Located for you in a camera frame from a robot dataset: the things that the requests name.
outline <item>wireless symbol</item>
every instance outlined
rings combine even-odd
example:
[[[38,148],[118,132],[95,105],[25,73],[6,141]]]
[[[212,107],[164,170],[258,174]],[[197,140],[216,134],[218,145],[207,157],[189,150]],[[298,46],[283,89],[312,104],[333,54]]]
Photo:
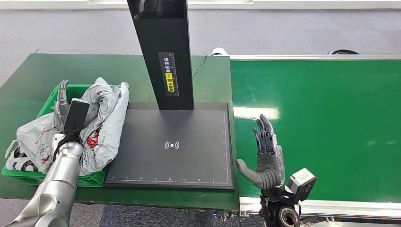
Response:
[[[180,142],[175,142],[175,143],[170,143],[169,141],[166,141],[166,143],[164,144],[164,149],[169,149],[169,148],[174,148],[176,150],[178,150],[180,148]]]

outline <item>white plastic bag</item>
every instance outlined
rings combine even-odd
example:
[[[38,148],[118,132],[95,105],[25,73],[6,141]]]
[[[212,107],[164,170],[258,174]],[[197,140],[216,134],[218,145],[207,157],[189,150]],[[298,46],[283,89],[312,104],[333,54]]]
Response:
[[[109,86],[103,78],[98,78],[82,96],[90,106],[85,120],[87,127],[80,134],[84,141],[81,176],[101,171],[117,155],[128,97],[127,83]],[[19,147],[8,158],[6,168],[47,173],[52,162],[52,139],[57,132],[54,113],[19,127]]]
[[[81,131],[80,136],[84,141],[84,154],[81,159],[80,176],[101,171],[117,155],[128,107],[128,84],[122,83],[113,94],[117,98],[115,106],[112,108],[113,101],[104,96],[100,102],[97,118]]]

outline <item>table edge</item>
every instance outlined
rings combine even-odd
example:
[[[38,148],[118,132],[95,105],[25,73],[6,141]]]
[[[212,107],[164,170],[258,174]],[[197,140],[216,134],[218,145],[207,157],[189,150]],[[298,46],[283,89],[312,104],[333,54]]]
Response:
[[[232,61],[254,61],[254,60],[400,60],[399,54],[387,55],[329,55],[329,54],[255,54],[255,55],[230,55]]]
[[[401,220],[401,203],[305,200],[299,203],[304,216],[379,218]],[[259,214],[260,198],[240,197],[240,214]]]

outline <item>green plastic crate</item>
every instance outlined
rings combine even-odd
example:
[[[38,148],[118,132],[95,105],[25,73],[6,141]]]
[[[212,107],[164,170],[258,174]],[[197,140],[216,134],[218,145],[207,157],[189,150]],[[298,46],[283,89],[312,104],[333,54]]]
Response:
[[[67,86],[68,102],[70,102],[72,98],[81,98],[84,92],[90,86],[91,85],[89,84],[69,84]],[[53,112],[54,102],[56,101],[57,98],[58,89],[59,86],[57,85],[50,94],[49,98],[44,103],[42,109],[40,110],[36,118],[39,118],[45,114]],[[86,176],[80,176],[78,179],[78,187],[102,187],[103,181],[105,180],[106,168],[97,173],[92,173]],[[12,171],[12,170],[7,170],[5,166],[1,170],[1,174],[3,176],[14,177],[29,185],[39,185],[44,180],[45,177],[45,175],[40,172]]]

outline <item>black vertical stand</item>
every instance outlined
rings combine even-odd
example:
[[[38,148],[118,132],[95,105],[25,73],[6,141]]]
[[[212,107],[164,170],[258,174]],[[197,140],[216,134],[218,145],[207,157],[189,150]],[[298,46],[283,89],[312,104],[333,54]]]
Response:
[[[193,110],[186,0],[128,0],[160,110]]]

